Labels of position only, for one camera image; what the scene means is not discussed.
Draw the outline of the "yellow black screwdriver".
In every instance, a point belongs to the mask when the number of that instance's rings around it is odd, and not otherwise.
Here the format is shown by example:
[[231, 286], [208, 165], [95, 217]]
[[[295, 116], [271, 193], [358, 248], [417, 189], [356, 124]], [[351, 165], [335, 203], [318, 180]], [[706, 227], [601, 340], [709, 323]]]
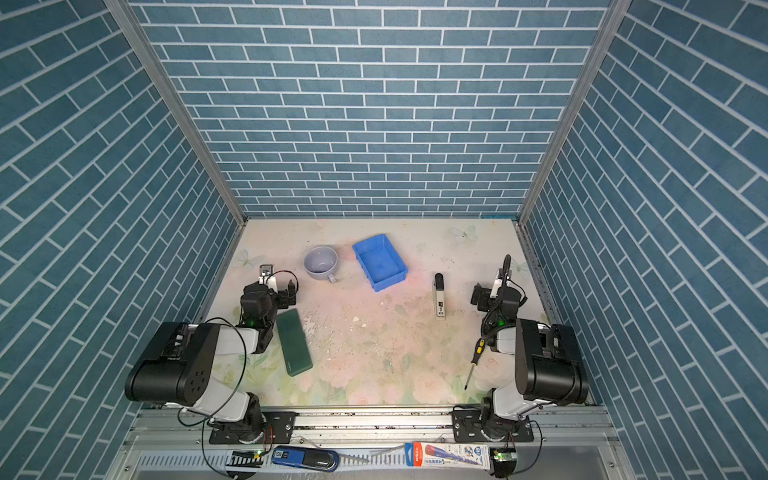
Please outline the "yellow black screwdriver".
[[472, 353], [472, 358], [471, 358], [471, 361], [470, 361], [470, 369], [469, 369], [469, 372], [468, 372], [468, 375], [467, 375], [467, 378], [466, 378], [466, 381], [465, 381], [465, 384], [464, 384], [464, 389], [465, 390], [468, 389], [468, 386], [469, 386], [470, 380], [472, 378], [473, 372], [474, 372], [475, 368], [478, 366], [478, 363], [479, 363], [479, 361], [480, 361], [480, 359], [482, 357], [482, 354], [483, 354], [483, 352], [485, 350], [485, 346], [486, 346], [486, 341], [485, 341], [485, 339], [483, 337], [480, 337], [476, 341], [476, 343], [474, 345], [473, 353]]

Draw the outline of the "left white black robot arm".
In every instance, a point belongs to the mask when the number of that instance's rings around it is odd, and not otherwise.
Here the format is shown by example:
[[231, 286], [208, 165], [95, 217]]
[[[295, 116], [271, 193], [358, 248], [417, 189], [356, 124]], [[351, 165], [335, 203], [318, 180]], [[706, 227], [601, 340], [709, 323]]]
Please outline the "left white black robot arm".
[[265, 353], [274, 336], [277, 313], [296, 304], [298, 277], [287, 271], [291, 278], [279, 289], [279, 273], [271, 264], [260, 267], [234, 322], [161, 324], [128, 374], [128, 400], [187, 408], [201, 418], [186, 426], [209, 429], [202, 436], [212, 445], [288, 443], [296, 415], [264, 412], [256, 394], [240, 389], [249, 359]]

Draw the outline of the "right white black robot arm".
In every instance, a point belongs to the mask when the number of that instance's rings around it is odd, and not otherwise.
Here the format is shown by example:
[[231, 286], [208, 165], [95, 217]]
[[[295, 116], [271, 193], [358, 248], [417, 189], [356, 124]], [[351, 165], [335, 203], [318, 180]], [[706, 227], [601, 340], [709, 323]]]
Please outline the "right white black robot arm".
[[476, 284], [470, 300], [484, 314], [472, 367], [486, 349], [501, 351], [501, 333], [515, 334], [514, 381], [491, 389], [480, 406], [480, 432], [491, 442], [512, 440], [536, 411], [585, 403], [590, 387], [572, 327], [518, 316], [527, 294], [512, 280], [511, 263], [512, 257], [506, 255], [493, 285]]

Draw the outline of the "blue plastic bin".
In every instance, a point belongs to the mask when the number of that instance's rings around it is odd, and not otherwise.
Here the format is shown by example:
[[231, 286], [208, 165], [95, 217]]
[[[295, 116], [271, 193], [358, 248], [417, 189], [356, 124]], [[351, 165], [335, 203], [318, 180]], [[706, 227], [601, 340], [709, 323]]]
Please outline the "blue plastic bin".
[[354, 244], [353, 251], [375, 292], [406, 279], [408, 268], [385, 234]]

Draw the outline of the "grey ceramic mug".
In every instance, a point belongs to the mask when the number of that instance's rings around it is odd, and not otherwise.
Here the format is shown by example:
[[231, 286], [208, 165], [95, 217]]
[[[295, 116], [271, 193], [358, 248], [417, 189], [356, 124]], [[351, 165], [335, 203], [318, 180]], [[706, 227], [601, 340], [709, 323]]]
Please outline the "grey ceramic mug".
[[307, 274], [318, 281], [335, 283], [335, 273], [338, 269], [339, 256], [330, 246], [312, 248], [304, 257], [303, 265]]

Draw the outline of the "dark green flat case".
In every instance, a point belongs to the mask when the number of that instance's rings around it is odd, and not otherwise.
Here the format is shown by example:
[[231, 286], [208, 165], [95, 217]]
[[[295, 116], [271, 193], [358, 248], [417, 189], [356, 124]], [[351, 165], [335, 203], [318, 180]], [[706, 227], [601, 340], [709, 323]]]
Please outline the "dark green flat case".
[[298, 311], [278, 315], [276, 326], [287, 374], [295, 377], [310, 370], [313, 362]]

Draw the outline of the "black silver stapler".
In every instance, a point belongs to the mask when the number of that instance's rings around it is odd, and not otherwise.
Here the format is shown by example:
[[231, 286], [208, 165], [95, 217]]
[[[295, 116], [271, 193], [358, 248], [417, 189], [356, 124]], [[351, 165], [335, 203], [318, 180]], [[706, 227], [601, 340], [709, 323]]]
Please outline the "black silver stapler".
[[445, 283], [442, 273], [436, 273], [434, 276], [434, 302], [435, 314], [437, 318], [446, 316], [445, 310]]

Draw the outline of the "right green circuit board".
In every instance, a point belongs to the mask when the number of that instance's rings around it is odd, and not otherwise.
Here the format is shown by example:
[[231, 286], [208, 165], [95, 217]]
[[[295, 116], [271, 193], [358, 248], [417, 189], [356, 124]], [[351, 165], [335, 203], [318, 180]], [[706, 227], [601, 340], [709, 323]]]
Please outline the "right green circuit board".
[[512, 448], [494, 448], [491, 457], [494, 464], [516, 463], [518, 459], [517, 452]]

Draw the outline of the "green circuit board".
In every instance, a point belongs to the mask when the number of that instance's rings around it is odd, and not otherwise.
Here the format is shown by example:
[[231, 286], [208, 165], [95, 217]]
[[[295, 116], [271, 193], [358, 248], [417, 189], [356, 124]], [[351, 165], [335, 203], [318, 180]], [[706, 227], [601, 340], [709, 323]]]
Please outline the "green circuit board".
[[264, 454], [260, 450], [233, 451], [225, 463], [228, 472], [250, 472], [264, 464]]
[[516, 463], [518, 459], [517, 452], [512, 448], [494, 448], [491, 457], [494, 464]]

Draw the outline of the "blue black handheld device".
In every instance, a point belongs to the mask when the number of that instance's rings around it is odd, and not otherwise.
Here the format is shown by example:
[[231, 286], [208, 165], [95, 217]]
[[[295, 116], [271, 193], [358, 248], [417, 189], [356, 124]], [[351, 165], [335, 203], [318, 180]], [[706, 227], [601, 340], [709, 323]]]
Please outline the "blue black handheld device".
[[330, 473], [339, 467], [340, 457], [333, 450], [284, 445], [274, 449], [272, 463], [284, 467]]

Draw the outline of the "left green circuit board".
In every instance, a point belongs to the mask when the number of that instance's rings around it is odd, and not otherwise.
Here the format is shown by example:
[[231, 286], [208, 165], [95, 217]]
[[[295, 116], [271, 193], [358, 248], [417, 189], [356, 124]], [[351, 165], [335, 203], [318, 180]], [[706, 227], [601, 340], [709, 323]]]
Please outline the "left green circuit board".
[[264, 454], [260, 450], [233, 451], [225, 463], [228, 472], [250, 472], [264, 464]]

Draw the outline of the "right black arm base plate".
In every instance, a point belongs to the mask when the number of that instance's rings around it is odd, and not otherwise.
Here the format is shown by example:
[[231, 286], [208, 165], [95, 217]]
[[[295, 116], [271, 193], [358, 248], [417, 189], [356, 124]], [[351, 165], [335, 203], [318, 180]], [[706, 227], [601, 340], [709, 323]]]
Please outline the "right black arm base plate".
[[529, 423], [508, 420], [477, 408], [454, 409], [451, 412], [456, 443], [528, 443], [534, 440]]

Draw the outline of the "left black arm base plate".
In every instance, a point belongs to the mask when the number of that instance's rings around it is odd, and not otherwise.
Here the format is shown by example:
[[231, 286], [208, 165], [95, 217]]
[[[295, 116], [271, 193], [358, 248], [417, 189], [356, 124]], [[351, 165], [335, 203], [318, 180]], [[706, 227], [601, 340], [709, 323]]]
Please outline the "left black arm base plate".
[[296, 414], [289, 411], [262, 412], [246, 415], [237, 422], [210, 423], [212, 445], [287, 444], [290, 442]]

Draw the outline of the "aluminium mounting rail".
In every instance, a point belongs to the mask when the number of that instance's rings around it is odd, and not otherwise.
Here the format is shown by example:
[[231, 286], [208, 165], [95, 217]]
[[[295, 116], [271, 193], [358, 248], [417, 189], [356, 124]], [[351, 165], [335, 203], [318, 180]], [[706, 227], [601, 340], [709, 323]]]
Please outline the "aluminium mounting rail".
[[[320, 448], [381, 448], [402, 443], [436, 441], [456, 443], [451, 412], [477, 406], [416, 407], [266, 407], [264, 412], [289, 411], [296, 414], [294, 431], [287, 444]], [[139, 413], [124, 447], [130, 450], [203, 451], [243, 449], [246, 445], [212, 445], [203, 439], [196, 421], [175, 408], [147, 409]], [[603, 407], [547, 407], [529, 415], [534, 440], [528, 443], [500, 443], [514, 447], [585, 446], [608, 447], [619, 442], [618, 434]]]

